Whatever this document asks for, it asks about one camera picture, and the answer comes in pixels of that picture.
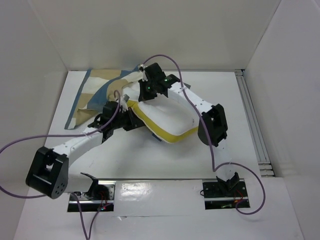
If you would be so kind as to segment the white pillow yellow edge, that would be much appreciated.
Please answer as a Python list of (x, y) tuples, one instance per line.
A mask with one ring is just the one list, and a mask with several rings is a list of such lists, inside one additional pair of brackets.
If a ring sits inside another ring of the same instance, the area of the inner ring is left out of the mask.
[(123, 86), (122, 94), (128, 96), (127, 107), (131, 108), (146, 127), (164, 142), (174, 144), (198, 131), (198, 118), (164, 95), (139, 102), (140, 90), (137, 81)]

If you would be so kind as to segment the blue beige checked pillowcase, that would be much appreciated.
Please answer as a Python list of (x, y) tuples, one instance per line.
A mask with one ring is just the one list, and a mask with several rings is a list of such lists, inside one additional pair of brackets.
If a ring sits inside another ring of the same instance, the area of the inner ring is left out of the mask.
[(137, 68), (133, 70), (89, 69), (78, 89), (64, 128), (73, 130), (101, 113), (107, 101), (115, 100), (115, 90), (123, 95), (123, 86), (138, 82), (142, 76)]

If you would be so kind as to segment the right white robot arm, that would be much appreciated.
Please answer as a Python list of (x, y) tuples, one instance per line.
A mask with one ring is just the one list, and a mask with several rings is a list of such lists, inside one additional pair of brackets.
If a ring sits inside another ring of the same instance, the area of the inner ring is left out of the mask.
[(224, 107), (221, 104), (213, 105), (203, 100), (192, 92), (181, 78), (173, 74), (166, 76), (164, 73), (155, 75), (144, 73), (138, 83), (140, 103), (163, 95), (196, 114), (199, 119), (197, 136), (203, 144), (209, 147), (212, 171), (216, 173), (218, 190), (223, 196), (230, 196), (240, 181), (239, 174), (234, 170), (230, 160), (217, 162), (214, 150), (228, 136)]

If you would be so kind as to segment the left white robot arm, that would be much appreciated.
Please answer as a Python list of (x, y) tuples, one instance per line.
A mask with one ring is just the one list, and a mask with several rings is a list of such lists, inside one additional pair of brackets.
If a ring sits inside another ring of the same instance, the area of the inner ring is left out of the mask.
[(123, 109), (116, 101), (108, 101), (94, 121), (81, 133), (67, 142), (52, 148), (40, 147), (33, 158), (25, 183), (43, 195), (57, 199), (63, 193), (81, 192), (88, 200), (97, 197), (98, 180), (86, 175), (69, 174), (70, 166), (85, 153), (100, 146), (109, 139), (114, 130), (131, 131), (145, 124), (133, 109)]

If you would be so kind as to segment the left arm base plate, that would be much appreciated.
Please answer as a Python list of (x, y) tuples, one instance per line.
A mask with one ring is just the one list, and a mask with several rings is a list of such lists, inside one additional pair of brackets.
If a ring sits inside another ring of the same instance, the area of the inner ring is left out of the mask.
[(69, 213), (79, 212), (76, 197), (83, 212), (114, 211), (115, 184), (93, 183), (87, 192), (76, 191), (74, 194), (69, 197)]

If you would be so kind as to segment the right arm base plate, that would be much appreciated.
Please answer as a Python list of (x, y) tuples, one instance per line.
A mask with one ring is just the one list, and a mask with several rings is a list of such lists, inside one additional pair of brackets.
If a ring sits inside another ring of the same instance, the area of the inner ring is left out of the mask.
[(241, 180), (231, 191), (223, 192), (218, 182), (203, 181), (203, 189), (200, 195), (204, 197), (204, 207), (206, 210), (225, 210), (238, 208), (250, 208), (246, 184)]

